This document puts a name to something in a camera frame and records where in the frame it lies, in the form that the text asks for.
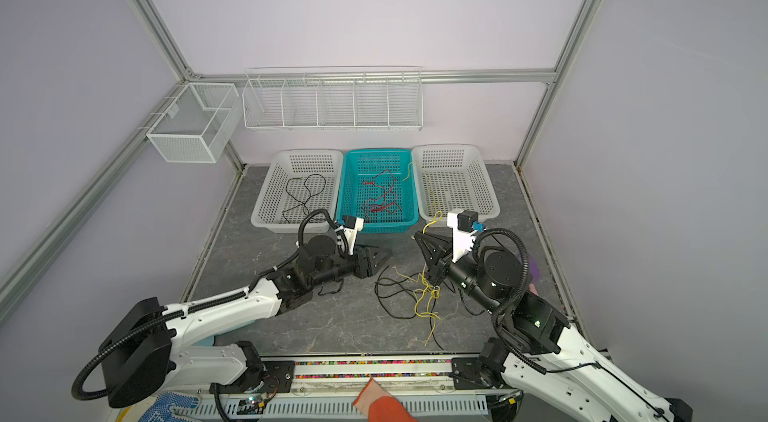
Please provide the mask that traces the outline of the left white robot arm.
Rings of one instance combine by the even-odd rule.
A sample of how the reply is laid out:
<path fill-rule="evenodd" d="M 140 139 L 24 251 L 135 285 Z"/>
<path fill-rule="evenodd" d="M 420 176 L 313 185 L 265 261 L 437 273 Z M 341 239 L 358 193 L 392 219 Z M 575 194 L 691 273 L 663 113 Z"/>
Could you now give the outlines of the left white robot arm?
<path fill-rule="evenodd" d="M 378 273 L 392 252 L 356 242 L 364 222 L 335 220 L 316 209 L 297 230 L 294 251 L 247 285 L 191 302 L 137 302 L 76 375 L 71 395 L 104 398 L 125 408 L 166 389 L 209 387 L 211 393 L 248 393 L 280 381 L 248 341 L 215 347 L 209 339 L 294 310 L 321 295 L 330 282 Z"/>

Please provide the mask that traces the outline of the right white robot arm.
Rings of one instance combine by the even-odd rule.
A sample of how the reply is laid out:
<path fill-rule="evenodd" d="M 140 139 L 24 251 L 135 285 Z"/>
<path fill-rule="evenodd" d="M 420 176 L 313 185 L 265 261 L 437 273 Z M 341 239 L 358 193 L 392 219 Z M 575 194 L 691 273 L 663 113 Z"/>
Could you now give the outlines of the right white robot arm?
<path fill-rule="evenodd" d="M 643 387 L 530 288 L 529 252 L 512 231 L 416 232 L 427 280 L 449 280 L 491 317 L 485 367 L 578 421 L 690 421 L 692 407 Z"/>

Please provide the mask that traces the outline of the teal plastic basket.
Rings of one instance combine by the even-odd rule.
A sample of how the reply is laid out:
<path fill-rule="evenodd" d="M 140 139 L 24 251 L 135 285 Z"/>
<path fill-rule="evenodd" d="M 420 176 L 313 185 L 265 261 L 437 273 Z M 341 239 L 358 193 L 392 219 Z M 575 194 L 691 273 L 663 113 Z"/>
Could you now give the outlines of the teal plastic basket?
<path fill-rule="evenodd" d="M 344 155 L 336 218 L 364 219 L 365 233 L 402 233 L 420 218 L 411 151 L 351 150 Z"/>

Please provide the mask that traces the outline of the right white plastic basket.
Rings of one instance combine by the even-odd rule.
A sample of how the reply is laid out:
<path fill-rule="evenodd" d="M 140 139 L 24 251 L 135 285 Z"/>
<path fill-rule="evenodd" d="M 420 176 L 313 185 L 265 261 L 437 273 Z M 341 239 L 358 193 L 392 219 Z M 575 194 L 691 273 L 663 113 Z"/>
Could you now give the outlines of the right white plastic basket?
<path fill-rule="evenodd" d="M 419 213 L 430 222 L 456 209 L 476 211 L 479 221 L 500 216 L 501 207 L 479 149 L 432 144 L 411 150 Z"/>

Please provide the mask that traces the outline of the white plastic basket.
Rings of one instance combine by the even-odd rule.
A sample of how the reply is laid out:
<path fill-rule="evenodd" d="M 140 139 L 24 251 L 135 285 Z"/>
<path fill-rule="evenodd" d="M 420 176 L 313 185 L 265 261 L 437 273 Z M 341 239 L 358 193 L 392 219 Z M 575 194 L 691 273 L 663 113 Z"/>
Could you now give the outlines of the white plastic basket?
<path fill-rule="evenodd" d="M 296 234 L 310 212 L 335 214 L 343 153 L 333 149 L 279 152 L 262 184 L 251 224 L 277 234 Z"/>
<path fill-rule="evenodd" d="M 430 222 L 456 209 L 476 211 L 479 221 L 500 216 L 501 207 L 479 149 L 432 144 L 411 150 L 419 213 Z"/>

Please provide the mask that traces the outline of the left white plastic basket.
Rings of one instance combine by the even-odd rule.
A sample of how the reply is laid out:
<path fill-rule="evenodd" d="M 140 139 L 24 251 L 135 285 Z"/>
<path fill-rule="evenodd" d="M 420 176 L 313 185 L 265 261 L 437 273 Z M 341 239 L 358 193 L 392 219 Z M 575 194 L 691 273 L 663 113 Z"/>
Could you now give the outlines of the left white plastic basket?
<path fill-rule="evenodd" d="M 277 234 L 296 234 L 310 212 L 335 214 L 343 153 L 333 149 L 279 152 L 262 184 L 251 224 Z"/>

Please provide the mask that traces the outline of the orange red glove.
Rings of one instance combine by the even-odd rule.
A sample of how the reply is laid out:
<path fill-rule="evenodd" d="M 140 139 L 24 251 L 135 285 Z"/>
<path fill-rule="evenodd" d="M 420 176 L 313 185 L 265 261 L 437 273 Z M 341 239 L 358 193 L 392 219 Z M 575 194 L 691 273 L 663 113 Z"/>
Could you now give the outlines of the orange red glove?
<path fill-rule="evenodd" d="M 368 422 L 417 422 L 402 403 L 370 378 L 352 406 Z"/>

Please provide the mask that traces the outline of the blue white dotted glove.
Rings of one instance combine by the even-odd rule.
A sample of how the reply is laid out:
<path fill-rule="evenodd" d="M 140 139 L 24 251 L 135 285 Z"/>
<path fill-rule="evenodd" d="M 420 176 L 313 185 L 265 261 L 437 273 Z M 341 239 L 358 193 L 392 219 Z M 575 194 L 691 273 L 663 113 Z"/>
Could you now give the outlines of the blue white dotted glove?
<path fill-rule="evenodd" d="M 185 395 L 178 392 L 159 394 L 150 406 L 139 417 L 139 422 L 193 422 L 186 412 L 196 409 L 201 398 L 195 395 Z"/>

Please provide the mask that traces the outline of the white mesh wall box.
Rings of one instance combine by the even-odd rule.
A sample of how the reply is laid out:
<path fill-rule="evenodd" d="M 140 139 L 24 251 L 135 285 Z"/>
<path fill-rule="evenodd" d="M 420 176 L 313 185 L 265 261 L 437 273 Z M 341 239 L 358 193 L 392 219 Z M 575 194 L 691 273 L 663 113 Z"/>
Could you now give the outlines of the white mesh wall box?
<path fill-rule="evenodd" d="M 171 163 L 216 163 L 242 118 L 235 84 L 190 82 L 148 129 L 147 136 Z"/>

